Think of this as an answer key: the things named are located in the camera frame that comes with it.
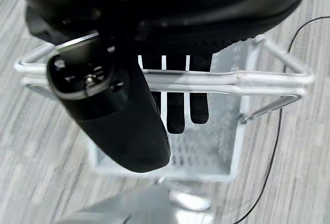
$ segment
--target metal rod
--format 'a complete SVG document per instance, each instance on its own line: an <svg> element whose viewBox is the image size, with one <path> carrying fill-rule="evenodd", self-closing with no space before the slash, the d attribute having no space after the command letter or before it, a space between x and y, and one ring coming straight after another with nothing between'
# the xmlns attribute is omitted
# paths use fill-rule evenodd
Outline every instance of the metal rod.
<svg viewBox="0 0 330 224"><path fill-rule="evenodd" d="M274 110L277 110L279 108L283 108L284 106L288 105L288 104L291 104L299 99L301 99L301 95L293 95L293 96L285 96L285 97L281 97L280 99L266 105L265 107L263 108L260 108L259 110L253 112L252 114L250 114L249 116L247 117L243 117L241 122L242 123L247 123L249 120L253 120L255 119L256 117L259 117L263 114L266 114L266 113L270 113Z"/></svg>

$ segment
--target silver metal base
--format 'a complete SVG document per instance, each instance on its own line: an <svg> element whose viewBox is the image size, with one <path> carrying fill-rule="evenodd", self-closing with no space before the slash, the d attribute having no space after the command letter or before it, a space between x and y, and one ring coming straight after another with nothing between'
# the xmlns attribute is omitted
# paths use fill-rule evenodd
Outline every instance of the silver metal base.
<svg viewBox="0 0 330 224"><path fill-rule="evenodd" d="M213 224L210 201L154 185L119 194L64 218L57 224Z"/></svg>

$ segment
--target white wire basket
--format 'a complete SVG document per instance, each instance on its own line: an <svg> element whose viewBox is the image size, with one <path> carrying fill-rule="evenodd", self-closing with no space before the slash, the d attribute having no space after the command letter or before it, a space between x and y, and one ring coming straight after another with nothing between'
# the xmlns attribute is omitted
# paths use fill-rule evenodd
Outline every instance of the white wire basket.
<svg viewBox="0 0 330 224"><path fill-rule="evenodd" d="M276 55L294 73L257 72L261 48ZM47 98L55 99L47 87L45 63L56 53L46 44L17 60L15 68L23 74L22 85ZM161 117L166 126L167 92L184 92L185 130L170 134L171 159L167 166L147 173L131 172L104 154L86 136L89 159L98 173L173 180L231 181L237 174L246 124L254 118L295 102L306 95L312 74L267 37L238 42L214 54L210 72L162 70L143 73L152 91L161 91ZM209 120L194 124L190 119L189 93L208 93ZM278 100L250 113L251 95L277 95Z"/></svg>

